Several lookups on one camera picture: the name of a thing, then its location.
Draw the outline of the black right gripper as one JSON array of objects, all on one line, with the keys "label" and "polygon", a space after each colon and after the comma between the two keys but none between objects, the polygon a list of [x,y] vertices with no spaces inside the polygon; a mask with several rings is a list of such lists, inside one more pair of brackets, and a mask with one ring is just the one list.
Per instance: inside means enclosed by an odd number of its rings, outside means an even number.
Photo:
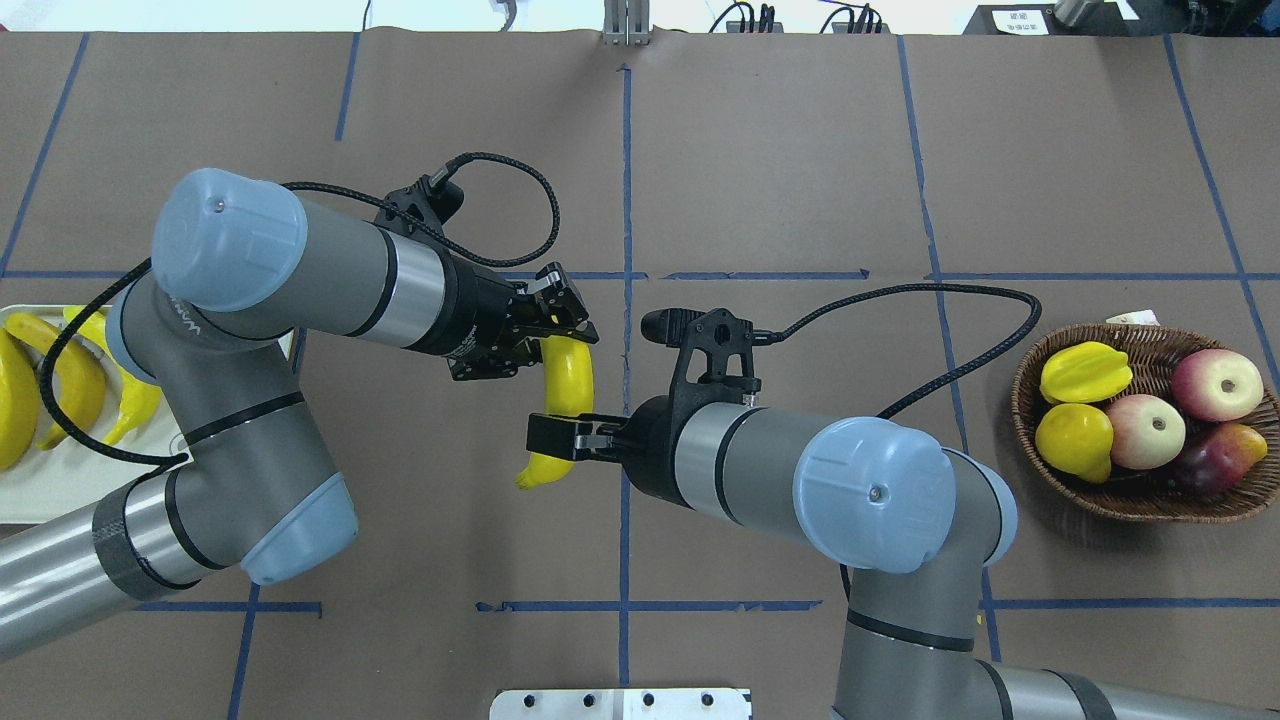
[{"label": "black right gripper", "polygon": [[571,462],[616,462],[641,493],[682,501],[675,456],[690,419],[691,406],[669,396],[648,400],[627,419],[534,413],[527,418],[526,450]]}]

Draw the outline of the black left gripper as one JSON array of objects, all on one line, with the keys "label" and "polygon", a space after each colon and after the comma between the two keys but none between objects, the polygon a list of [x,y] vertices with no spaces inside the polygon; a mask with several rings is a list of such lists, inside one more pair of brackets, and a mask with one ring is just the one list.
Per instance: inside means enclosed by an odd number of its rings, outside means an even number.
[{"label": "black left gripper", "polygon": [[440,337],[440,356],[453,380],[494,380],[543,363],[540,341],[550,337],[599,342],[571,274],[549,263],[520,284],[520,338],[506,338],[516,287],[474,263],[453,261],[454,291]]}]

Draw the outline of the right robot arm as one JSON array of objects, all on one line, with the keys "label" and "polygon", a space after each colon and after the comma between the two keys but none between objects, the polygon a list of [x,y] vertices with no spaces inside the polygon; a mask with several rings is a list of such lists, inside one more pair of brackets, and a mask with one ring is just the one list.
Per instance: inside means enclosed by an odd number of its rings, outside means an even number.
[{"label": "right robot arm", "polygon": [[850,575],[835,719],[1275,719],[974,655],[980,575],[1018,530],[1009,486],[933,436],[874,416],[744,402],[630,416],[538,413],[527,447],[620,464],[632,487],[813,547]]}]

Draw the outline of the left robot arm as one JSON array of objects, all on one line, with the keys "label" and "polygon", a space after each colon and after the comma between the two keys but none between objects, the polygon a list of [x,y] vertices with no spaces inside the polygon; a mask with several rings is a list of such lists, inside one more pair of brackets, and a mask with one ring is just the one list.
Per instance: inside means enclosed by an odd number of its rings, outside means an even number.
[{"label": "left robot arm", "polygon": [[355,503],[279,341],[306,329],[443,357],[456,380],[552,364],[598,334],[568,272],[529,282],[445,237],[467,152],[383,199],[218,168],[182,178],[150,265],[118,286],[106,338],[157,386],[183,459],[3,542],[3,659],[238,566],[259,585],[348,547]]}]

